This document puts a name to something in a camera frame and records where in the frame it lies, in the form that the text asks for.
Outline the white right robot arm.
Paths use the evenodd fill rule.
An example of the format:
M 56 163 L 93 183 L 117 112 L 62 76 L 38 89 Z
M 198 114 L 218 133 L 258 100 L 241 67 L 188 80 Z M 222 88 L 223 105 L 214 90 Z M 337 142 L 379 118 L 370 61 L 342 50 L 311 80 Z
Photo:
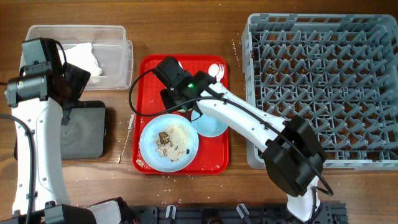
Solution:
M 326 154 L 311 125 L 301 116 L 287 120 L 266 113 L 232 94 L 204 71 L 191 75 L 171 56 L 152 73 L 165 89 L 166 111 L 194 110 L 234 129 L 261 152 L 271 181 L 288 196 L 287 209 L 301 222 L 315 218 L 320 206 L 318 183 Z

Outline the white plastic spoon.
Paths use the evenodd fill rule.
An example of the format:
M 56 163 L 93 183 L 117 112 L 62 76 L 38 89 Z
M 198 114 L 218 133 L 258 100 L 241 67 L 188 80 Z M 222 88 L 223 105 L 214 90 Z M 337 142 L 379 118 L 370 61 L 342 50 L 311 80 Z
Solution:
M 213 63 L 208 68 L 208 74 L 212 77 L 216 77 L 219 71 L 219 66 L 217 63 Z

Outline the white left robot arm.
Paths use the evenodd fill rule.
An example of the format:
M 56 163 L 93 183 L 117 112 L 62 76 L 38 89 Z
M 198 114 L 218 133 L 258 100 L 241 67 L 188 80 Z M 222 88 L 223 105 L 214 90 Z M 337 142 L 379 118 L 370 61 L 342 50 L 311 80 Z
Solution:
M 8 81 L 4 115 L 17 134 L 17 190 L 7 223 L 133 223 L 121 197 L 88 208 L 70 204 L 63 172 L 60 131 L 64 107 L 75 105 L 90 73 L 67 62 L 61 43 L 36 38 L 22 43 L 26 65 Z

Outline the green plastic bowl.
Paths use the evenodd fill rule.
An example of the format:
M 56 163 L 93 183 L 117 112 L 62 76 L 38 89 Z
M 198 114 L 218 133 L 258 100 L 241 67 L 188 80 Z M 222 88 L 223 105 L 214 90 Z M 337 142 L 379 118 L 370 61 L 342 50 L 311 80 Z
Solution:
M 177 112 L 179 112 L 179 113 L 186 113 L 186 112 L 189 112 L 189 111 L 191 111 L 191 110 L 192 110 L 191 108 L 187 108 L 187 107 L 182 106 L 182 107 L 180 107 L 180 108 L 177 110 Z

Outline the white napkin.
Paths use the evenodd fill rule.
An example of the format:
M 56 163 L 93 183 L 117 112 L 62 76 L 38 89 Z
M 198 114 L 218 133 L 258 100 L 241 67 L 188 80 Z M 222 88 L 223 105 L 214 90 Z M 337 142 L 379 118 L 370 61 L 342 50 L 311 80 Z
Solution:
M 68 63 L 90 72 L 90 82 L 98 83 L 103 70 L 98 65 L 98 61 L 92 51 L 92 44 L 87 42 L 65 50 L 65 54 Z

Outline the white plastic fork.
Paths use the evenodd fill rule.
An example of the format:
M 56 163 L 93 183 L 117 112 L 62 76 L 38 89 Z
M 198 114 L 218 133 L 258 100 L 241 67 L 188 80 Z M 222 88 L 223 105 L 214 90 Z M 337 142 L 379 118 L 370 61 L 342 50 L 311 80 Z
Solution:
M 225 73 L 225 65 L 220 64 L 218 67 L 218 73 L 216 74 L 216 81 L 220 82 L 221 79 L 224 77 L 224 73 Z

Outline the light blue bowl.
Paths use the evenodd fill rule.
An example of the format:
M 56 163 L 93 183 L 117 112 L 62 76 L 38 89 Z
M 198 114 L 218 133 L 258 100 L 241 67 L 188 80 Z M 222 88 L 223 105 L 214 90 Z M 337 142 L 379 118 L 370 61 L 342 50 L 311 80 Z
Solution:
M 228 126 L 221 121 L 205 114 L 200 115 L 196 111 L 192 111 L 191 113 L 191 123 L 198 134 L 207 138 L 220 136 L 228 128 Z

